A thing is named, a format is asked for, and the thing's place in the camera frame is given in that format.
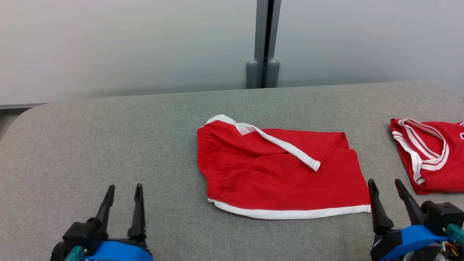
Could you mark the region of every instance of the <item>floor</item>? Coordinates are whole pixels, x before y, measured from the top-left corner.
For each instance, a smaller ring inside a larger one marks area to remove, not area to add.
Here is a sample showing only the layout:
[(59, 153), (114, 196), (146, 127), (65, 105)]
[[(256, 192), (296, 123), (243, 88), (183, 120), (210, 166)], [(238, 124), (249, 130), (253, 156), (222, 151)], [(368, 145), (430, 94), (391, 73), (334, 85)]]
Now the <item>floor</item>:
[(13, 121), (27, 109), (5, 109), (0, 110), (0, 141), (5, 135)]

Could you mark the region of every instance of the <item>green connector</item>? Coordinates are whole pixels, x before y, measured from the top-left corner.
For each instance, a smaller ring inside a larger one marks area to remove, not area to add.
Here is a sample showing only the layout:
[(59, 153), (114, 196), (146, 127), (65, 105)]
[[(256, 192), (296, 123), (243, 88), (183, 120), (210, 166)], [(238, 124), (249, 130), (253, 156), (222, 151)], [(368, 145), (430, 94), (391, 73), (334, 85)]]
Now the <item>green connector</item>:
[(84, 257), (84, 250), (80, 246), (75, 246), (69, 252), (68, 256), (64, 261), (81, 261)]
[(446, 233), (450, 238), (459, 243), (464, 243), (464, 231), (455, 224), (449, 224)]

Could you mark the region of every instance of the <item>white trim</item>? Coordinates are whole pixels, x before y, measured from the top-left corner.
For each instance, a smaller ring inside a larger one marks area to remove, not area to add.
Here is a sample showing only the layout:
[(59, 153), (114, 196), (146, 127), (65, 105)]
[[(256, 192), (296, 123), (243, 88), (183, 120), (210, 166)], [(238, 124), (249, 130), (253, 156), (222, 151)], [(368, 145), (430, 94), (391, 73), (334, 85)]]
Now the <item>white trim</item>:
[(399, 120), (398, 124), (403, 126), (406, 130), (406, 134), (410, 138), (412, 144), (421, 151), (426, 157), (429, 159), (437, 159), (439, 155), (433, 151), (431, 151), (424, 143), (424, 141), (419, 137), (416, 131), (409, 125), (404, 123), (405, 120)]
[(403, 133), (401, 133), (401, 132), (399, 132), (399, 131), (392, 131), (392, 134), (393, 134), (393, 135), (398, 135), (398, 136), (400, 136), (400, 137), (404, 137), (404, 136), (403, 136)]
[[(443, 135), (441, 135), (441, 133), (438, 130), (436, 130), (433, 127), (422, 124), (420, 122), (417, 122), (417, 121), (415, 121), (413, 119), (399, 120), (398, 124), (400, 126), (404, 127), (409, 139), (411, 140), (412, 144), (416, 147), (416, 149), (421, 151), (424, 155), (426, 155), (429, 158), (428, 160), (423, 161), (423, 163), (424, 163), (423, 169), (426, 169), (426, 170), (439, 170), (445, 165), (445, 163), (446, 163), (446, 161), (448, 159), (450, 149), (449, 149), (448, 143), (446, 143), (445, 137)], [(441, 155), (438, 155), (437, 153), (435, 153), (431, 149), (429, 149), (425, 145), (424, 141), (420, 138), (420, 136), (416, 133), (416, 131), (411, 126), (409, 126), (408, 124), (414, 125), (417, 128), (419, 128), (419, 129), (421, 129), (423, 131), (426, 131), (426, 132), (434, 135), (435, 137), (439, 138), (440, 140), (442, 140), (443, 141), (443, 150), (441, 152)]]
[(371, 213), (370, 205), (359, 205), (352, 207), (314, 209), (314, 210), (266, 210), (266, 209), (241, 209), (229, 204), (208, 198), (209, 202), (222, 210), (237, 215), (249, 216), (258, 219), (285, 220), (285, 219), (311, 219), (333, 215), (344, 215), (353, 213)]
[(301, 160), (303, 163), (305, 163), (306, 165), (308, 165), (310, 168), (312, 168), (314, 171), (317, 171), (319, 169), (319, 167), (321, 166), (321, 162), (320, 161), (317, 161), (313, 158), (311, 158), (310, 156), (308, 156), (306, 153), (304, 153), (303, 151), (301, 151), (299, 148), (293, 146), (292, 144), (288, 143), (288, 142), (285, 142), (283, 140), (280, 140), (276, 137), (273, 137), (271, 135), (268, 135), (266, 133), (264, 133), (264, 131), (260, 130), (259, 128), (251, 125), (251, 124), (247, 124), (247, 123), (237, 123), (236, 121), (234, 121), (233, 119), (227, 117), (226, 115), (224, 114), (220, 114), (220, 115), (216, 115), (214, 116), (213, 118), (209, 119), (206, 124), (208, 123), (211, 123), (213, 121), (222, 121), (222, 122), (225, 122), (225, 123), (228, 123), (228, 124), (231, 124), (231, 125), (234, 125), (235, 128), (237, 128), (237, 130), (240, 132), (241, 135), (245, 135), (245, 134), (248, 134), (248, 133), (251, 133), (251, 132), (257, 132), (259, 133), (263, 138), (265, 138), (266, 140), (274, 143), (275, 145), (281, 147), (282, 149), (288, 151), (290, 154), (294, 155), (295, 157), (297, 157), (299, 160)]
[(393, 138), (403, 147), (403, 149), (411, 155), (412, 164), (412, 177), (417, 185), (423, 183), (425, 179), (422, 178), (420, 169), (422, 168), (422, 159), (419, 154), (411, 148), (406, 139), (399, 137), (398, 134), (393, 135)]

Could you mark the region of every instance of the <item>red fabric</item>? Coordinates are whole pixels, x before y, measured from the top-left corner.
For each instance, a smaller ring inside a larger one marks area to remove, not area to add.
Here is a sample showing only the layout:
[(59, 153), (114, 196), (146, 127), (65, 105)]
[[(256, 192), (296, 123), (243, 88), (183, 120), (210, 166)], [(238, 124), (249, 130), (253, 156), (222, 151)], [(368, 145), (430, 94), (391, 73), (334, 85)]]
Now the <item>red fabric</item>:
[[(401, 119), (392, 119), (390, 130), (400, 132), (411, 148), (419, 155), (421, 160), (429, 160), (429, 158), (420, 151), (419, 147), (424, 150), (424, 146), (417, 146), (412, 142), (412, 139), (418, 137), (425, 143), (431, 151), (441, 155), (444, 148), (444, 142), (440, 138), (424, 131), (417, 126), (410, 125), (416, 135), (411, 136), (406, 132), (406, 128), (399, 124)], [(397, 147), (400, 153), (401, 160), (406, 168), (407, 174), (411, 181), (412, 187), (416, 194), (426, 195), (439, 192), (464, 192), (464, 126), (463, 123), (447, 123), (447, 122), (422, 122), (428, 127), (436, 129), (444, 138), (449, 152), (447, 157), (444, 157), (440, 162), (443, 166), (437, 170), (426, 170), (424, 165), (420, 168), (420, 175), (425, 182), (417, 184), (413, 177), (413, 163), (411, 155), (401, 146), (397, 140)]]
[(261, 137), (213, 121), (198, 129), (208, 198), (242, 209), (313, 210), (369, 205), (357, 154), (344, 133), (262, 129), (321, 162), (316, 172)]

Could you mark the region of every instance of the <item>gray table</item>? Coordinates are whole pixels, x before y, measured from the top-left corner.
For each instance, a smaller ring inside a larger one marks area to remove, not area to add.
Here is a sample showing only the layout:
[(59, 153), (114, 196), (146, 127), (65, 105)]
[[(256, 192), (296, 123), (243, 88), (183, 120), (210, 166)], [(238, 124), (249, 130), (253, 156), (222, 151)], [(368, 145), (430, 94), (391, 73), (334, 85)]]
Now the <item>gray table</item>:
[[(21, 115), (0, 143), (0, 255), (47, 260), (75, 221), (94, 216), (116, 185), (108, 232), (124, 237), (136, 183), (145, 191), (156, 260), (370, 260), (370, 214), (254, 220), (206, 200), (196, 130), (226, 114), (260, 128), (343, 131), (397, 227), (408, 225), (394, 179), (412, 192), (390, 118), (458, 122), (464, 101), (427, 84), (384, 83), (86, 99)], [(450, 201), (462, 195), (416, 196)]]

